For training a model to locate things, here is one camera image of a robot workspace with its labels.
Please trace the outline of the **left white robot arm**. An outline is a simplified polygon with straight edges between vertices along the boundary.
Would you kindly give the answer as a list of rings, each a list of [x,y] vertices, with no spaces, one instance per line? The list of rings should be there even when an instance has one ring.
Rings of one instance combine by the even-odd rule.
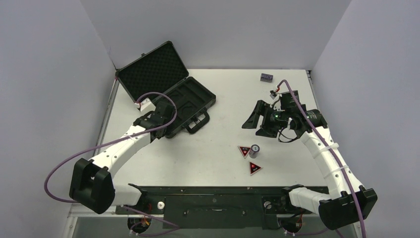
[[[129,184],[117,184],[113,178],[138,151],[165,136],[166,127],[174,120],[176,107],[159,102],[153,111],[137,118],[113,145],[91,159],[79,159],[73,169],[69,196],[97,214],[111,206],[128,205],[135,213],[147,209],[148,200]]]

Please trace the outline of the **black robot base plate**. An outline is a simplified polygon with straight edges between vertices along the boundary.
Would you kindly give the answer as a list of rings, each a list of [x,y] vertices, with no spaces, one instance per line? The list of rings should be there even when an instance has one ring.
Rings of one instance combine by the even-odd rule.
[[[205,187],[205,186],[141,186],[142,195],[136,205],[117,207],[117,214],[135,215],[141,211],[161,216],[171,229],[242,229],[261,227],[276,229],[296,221],[302,208],[286,201],[281,186]]]

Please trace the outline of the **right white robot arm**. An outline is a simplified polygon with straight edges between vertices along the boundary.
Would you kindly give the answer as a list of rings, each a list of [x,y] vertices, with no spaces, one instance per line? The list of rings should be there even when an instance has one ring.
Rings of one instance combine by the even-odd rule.
[[[320,193],[297,184],[282,190],[279,205],[291,212],[303,208],[319,215],[330,230],[367,218],[377,201],[374,189],[366,189],[355,177],[333,141],[327,122],[317,109],[307,110],[299,101],[298,91],[280,93],[280,108],[259,100],[243,129],[256,129],[257,136],[275,138],[284,129],[295,132],[319,168],[328,193]]]

